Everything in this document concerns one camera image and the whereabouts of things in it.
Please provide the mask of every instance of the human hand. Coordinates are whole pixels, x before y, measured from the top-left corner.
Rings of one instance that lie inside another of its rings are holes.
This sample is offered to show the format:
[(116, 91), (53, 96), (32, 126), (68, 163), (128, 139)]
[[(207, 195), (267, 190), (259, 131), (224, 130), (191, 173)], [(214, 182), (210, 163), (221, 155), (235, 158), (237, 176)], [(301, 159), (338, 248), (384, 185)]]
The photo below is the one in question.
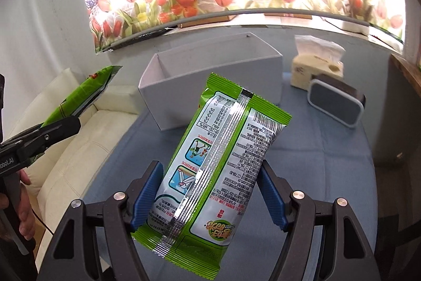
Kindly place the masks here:
[[(31, 181), (29, 180), (28, 175), (22, 169), (18, 172), (21, 181), (26, 184), (30, 185)], [(19, 226), (19, 232), (22, 236), (25, 237), (26, 240), (32, 239), (35, 234), (35, 216), (32, 213), (31, 203), (29, 201), (28, 191), (24, 184), (20, 184), (21, 188), (21, 201), (18, 206), (17, 214), (21, 221)], [(9, 199), (6, 195), (0, 193), (0, 210), (3, 210), (9, 206)], [(2, 227), (2, 223), (0, 222), (0, 236), (5, 235), (5, 228)]]

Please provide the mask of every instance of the yellow tissue packaging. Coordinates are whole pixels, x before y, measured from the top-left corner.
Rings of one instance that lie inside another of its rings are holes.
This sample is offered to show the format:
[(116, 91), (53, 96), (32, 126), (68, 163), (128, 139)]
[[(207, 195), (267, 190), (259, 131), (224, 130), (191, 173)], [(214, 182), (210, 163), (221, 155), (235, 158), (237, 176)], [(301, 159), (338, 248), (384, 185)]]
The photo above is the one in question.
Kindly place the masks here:
[(344, 64), (340, 59), (344, 48), (311, 35), (296, 35), (295, 44), (298, 55), (292, 60), (292, 86), (307, 91), (310, 81), (319, 74), (343, 80)]

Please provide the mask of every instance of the white box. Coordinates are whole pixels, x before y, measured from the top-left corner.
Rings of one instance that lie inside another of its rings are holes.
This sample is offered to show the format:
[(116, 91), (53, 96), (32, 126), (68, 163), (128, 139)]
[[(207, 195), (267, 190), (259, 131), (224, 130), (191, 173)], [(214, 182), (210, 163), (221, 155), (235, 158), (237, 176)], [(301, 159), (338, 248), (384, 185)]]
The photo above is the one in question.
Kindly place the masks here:
[(211, 72), (279, 104), (282, 55), (252, 33), (210, 38), (155, 54), (139, 91), (161, 130), (186, 126)]

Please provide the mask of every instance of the white leather sofa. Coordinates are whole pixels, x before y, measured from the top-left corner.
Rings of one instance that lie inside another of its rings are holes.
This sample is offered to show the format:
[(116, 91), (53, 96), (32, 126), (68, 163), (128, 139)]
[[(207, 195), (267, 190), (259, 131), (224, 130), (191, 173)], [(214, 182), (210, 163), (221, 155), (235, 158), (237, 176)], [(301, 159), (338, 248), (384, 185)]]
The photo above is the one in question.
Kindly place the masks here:
[[(79, 83), (70, 69), (54, 79), (26, 109), (11, 136), (42, 123)], [(108, 86), (80, 117), (79, 133), (50, 147), (25, 171), (31, 203), (54, 232), (73, 199), (82, 198), (103, 162), (145, 104), (137, 86)], [(36, 258), (39, 269), (51, 241), (46, 231)]]

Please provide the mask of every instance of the metal pin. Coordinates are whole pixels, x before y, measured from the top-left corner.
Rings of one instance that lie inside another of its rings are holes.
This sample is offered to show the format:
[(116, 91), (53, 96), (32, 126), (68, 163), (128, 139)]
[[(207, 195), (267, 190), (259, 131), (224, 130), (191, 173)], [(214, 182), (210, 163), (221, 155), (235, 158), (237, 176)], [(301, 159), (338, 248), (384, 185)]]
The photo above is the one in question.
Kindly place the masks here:
[(304, 193), (302, 191), (294, 191), (294, 193), (292, 194), (292, 196), (295, 199), (302, 199), (302, 198), (304, 198)]
[(82, 201), (80, 199), (75, 199), (70, 203), (70, 206), (73, 207), (74, 209), (81, 206)]
[(336, 202), (338, 203), (338, 205), (339, 205), (339, 206), (342, 206), (342, 207), (344, 207), (344, 206), (347, 206), (347, 205), (348, 205), (347, 200), (346, 200), (346, 199), (344, 199), (344, 198), (338, 198), (338, 200), (337, 200)]
[(126, 194), (124, 192), (117, 192), (114, 194), (115, 200), (123, 200), (126, 197)]

